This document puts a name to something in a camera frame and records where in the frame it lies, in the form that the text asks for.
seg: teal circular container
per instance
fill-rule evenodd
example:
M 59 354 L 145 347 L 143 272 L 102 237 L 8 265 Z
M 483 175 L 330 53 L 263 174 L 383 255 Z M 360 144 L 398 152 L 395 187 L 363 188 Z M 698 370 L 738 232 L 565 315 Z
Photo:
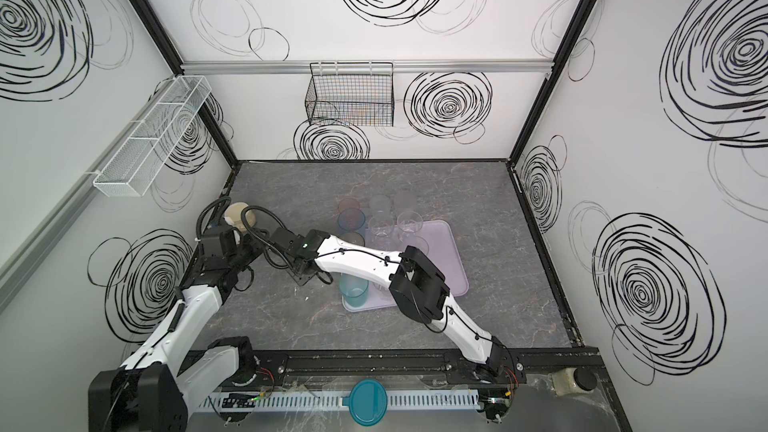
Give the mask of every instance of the teal circular container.
M 350 414 L 360 425 L 376 425 L 386 414 L 386 389 L 378 380 L 365 379 L 350 393 Z

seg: robotic arm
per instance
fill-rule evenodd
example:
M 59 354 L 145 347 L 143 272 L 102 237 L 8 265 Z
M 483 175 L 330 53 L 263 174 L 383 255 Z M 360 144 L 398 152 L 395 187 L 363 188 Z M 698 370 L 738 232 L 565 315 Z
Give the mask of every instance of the robotic arm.
M 228 198 L 206 207 L 200 216 L 217 203 L 228 204 Z M 203 326 L 229 297 L 237 274 L 267 249 L 286 262 L 294 279 L 340 272 L 387 287 L 400 312 L 454 341 L 476 364 L 479 379 L 492 381 L 500 374 L 504 346 L 466 315 L 445 276 L 417 248 L 379 251 L 317 230 L 305 237 L 294 235 L 279 219 L 281 226 L 267 235 L 247 223 L 248 210 L 242 213 L 247 235 L 228 226 L 223 212 L 205 232 L 200 230 L 202 219 L 198 220 L 198 260 L 178 288 L 168 315 L 120 368 L 101 372 L 91 383 L 91 432 L 136 422 L 140 430 L 185 430 L 188 417 L 222 382 L 247 382 L 253 377 L 258 367 L 245 337 L 216 341 L 195 364 L 182 374 L 179 370 Z

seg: black metal frame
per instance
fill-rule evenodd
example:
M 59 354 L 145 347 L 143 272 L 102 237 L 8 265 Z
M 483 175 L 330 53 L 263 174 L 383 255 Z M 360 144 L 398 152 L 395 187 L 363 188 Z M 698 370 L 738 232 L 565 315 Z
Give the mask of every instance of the black metal frame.
M 152 10 L 148 0 L 129 0 L 141 18 L 144 27 L 157 45 L 163 58 L 168 63 L 169 68 L 174 74 L 183 73 L 181 69 L 182 59 L 176 51 L 168 33 L 162 27 L 157 15 Z M 562 44 L 555 54 L 554 67 L 552 74 L 544 81 L 539 90 L 533 107 L 528 114 L 528 118 L 523 125 L 522 132 L 515 143 L 512 155 L 507 159 L 401 159 L 401 160 L 367 160 L 354 162 L 507 162 L 510 179 L 514 184 L 515 193 L 518 196 L 526 222 L 531 231 L 534 244 L 544 266 L 544 272 L 549 280 L 552 293 L 558 308 L 561 311 L 572 348 L 530 348 L 530 349 L 509 349 L 509 353 L 517 362 L 522 365 L 521 377 L 524 380 L 524 374 L 542 373 L 546 374 L 566 367 L 587 367 L 593 370 L 603 385 L 604 391 L 608 396 L 610 406 L 616 415 L 620 428 L 624 432 L 631 432 L 631 426 L 621 407 L 616 391 L 610 382 L 610 377 L 605 369 L 605 365 L 596 348 L 584 347 L 581 335 L 573 320 L 568 301 L 562 290 L 558 276 L 552 265 L 542 234 L 536 226 L 528 200 L 521 190 L 519 180 L 516 179 L 514 165 L 522 156 L 523 149 L 530 139 L 533 130 L 541 114 L 552 95 L 554 86 L 568 63 L 568 58 L 578 41 L 578 35 L 589 18 L 590 12 L 597 0 L 580 0 L 576 12 L 571 19 L 571 23 L 563 38 Z M 231 148 L 226 137 L 218 127 L 216 120 L 210 113 L 207 106 L 199 112 L 200 118 L 205 124 L 208 132 L 216 141 L 216 145 L 221 150 L 224 158 L 232 169 L 224 188 L 222 195 L 228 195 L 237 173 L 245 162 L 349 162 L 349 161 L 299 161 L 299 160 L 266 160 L 266 161 L 242 161 L 237 160 L 234 150 Z M 198 354 L 203 351 L 191 351 L 187 360 L 194 362 Z M 340 375 L 345 376 L 370 376 L 372 370 L 377 370 L 382 374 L 418 374 L 424 375 L 425 372 L 434 374 L 434 380 L 442 381 L 445 385 L 466 383 L 472 384 L 473 388 L 489 389 L 497 388 L 497 384 L 478 384 L 474 378 L 462 376 L 461 362 L 464 360 L 461 352 L 457 349 L 436 349 L 436 350 L 260 350 L 256 355 L 264 358 L 263 365 L 273 372 L 277 384 L 282 384 L 285 380 L 293 377 L 311 375 L 318 378 L 319 382 L 323 377 L 331 378 Z M 520 369 L 515 366 L 515 373 Z

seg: wire basket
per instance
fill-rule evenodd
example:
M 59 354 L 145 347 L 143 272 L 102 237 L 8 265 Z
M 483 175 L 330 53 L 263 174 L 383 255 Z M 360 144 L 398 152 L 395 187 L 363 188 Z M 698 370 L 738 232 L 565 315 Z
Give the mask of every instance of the wire basket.
M 314 62 L 304 107 L 310 124 L 336 119 L 355 126 L 391 127 L 395 95 L 391 62 Z
M 203 76 L 177 76 L 94 179 L 107 197 L 141 197 L 210 94 Z

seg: black wire basket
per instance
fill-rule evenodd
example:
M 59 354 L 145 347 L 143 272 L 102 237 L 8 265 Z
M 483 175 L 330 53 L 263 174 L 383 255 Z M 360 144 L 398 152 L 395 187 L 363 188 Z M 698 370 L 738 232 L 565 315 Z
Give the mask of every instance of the black wire basket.
M 391 127 L 395 95 L 391 62 L 314 62 L 304 106 L 310 124 L 336 119 L 355 126 Z

